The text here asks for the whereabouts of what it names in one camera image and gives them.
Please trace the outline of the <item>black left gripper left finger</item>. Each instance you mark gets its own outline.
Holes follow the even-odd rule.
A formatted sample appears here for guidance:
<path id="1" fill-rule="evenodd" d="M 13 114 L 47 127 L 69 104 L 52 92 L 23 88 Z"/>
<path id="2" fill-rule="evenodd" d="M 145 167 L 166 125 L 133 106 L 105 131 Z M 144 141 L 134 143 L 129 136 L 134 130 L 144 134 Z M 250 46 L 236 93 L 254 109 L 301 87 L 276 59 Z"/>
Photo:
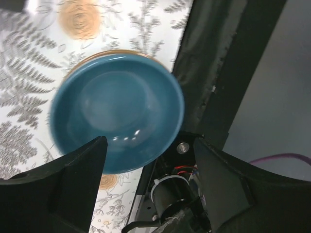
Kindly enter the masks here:
<path id="1" fill-rule="evenodd" d="M 87 233 L 104 169 L 107 139 L 0 181 L 2 233 Z"/>

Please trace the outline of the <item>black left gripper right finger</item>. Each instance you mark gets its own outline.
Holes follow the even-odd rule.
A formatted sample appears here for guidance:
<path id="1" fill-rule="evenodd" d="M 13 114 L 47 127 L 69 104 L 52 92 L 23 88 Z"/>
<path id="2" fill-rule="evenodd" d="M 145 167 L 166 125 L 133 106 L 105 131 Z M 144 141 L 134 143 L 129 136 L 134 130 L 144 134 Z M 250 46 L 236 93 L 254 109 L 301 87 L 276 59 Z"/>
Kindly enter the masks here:
<path id="1" fill-rule="evenodd" d="M 310 182 L 253 166 L 201 138 L 193 148 L 214 233 L 310 232 Z"/>

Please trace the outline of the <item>blue ceramic bowl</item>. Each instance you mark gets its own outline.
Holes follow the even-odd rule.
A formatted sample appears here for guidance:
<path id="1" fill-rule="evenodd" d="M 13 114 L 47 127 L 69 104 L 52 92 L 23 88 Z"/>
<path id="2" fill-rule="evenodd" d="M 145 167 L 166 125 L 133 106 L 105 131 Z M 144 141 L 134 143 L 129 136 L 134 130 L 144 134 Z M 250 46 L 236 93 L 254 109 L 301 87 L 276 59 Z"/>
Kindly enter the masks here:
<path id="1" fill-rule="evenodd" d="M 50 131 L 62 154 L 106 137 L 104 173 L 125 173 L 170 147 L 184 112 L 181 86 L 158 60 L 133 50 L 108 50 L 65 76 L 50 108 Z"/>

